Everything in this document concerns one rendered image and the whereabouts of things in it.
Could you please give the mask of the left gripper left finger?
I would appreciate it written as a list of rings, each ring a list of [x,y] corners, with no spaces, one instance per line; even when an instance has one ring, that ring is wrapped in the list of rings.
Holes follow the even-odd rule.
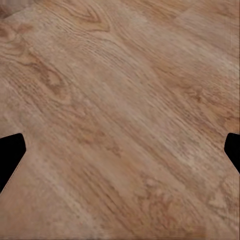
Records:
[[[22,133],[0,138],[0,193],[26,153]]]

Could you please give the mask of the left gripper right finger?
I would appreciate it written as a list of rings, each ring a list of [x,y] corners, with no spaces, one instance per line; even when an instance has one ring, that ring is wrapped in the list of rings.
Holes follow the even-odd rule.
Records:
[[[235,165],[240,173],[240,135],[235,133],[229,133],[227,135],[224,151]]]

